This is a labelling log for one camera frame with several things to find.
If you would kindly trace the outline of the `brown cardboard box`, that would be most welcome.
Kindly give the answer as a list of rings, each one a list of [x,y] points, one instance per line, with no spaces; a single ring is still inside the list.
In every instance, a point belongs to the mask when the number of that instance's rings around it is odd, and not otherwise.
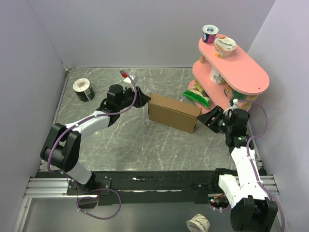
[[[201,108],[156,93],[148,102],[149,119],[175,129],[193,133]]]

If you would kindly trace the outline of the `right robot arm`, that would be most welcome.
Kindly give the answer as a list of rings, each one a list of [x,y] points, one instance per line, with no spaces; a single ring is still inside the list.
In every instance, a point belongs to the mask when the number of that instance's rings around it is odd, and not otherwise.
[[[255,161],[255,149],[247,134],[249,112],[216,106],[197,117],[214,133],[223,133],[235,163],[237,175],[217,169],[211,180],[215,192],[224,192],[230,206],[230,220],[237,232],[268,232],[278,212],[276,202],[264,190]]]

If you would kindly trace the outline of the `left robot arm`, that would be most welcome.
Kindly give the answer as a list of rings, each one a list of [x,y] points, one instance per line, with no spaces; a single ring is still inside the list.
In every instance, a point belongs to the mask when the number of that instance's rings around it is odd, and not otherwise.
[[[84,194],[91,194],[96,188],[96,176],[79,162],[83,139],[110,127],[131,107],[142,108],[150,99],[139,87],[110,86],[107,97],[91,115],[67,125],[56,123],[50,128],[41,159],[75,180]]]

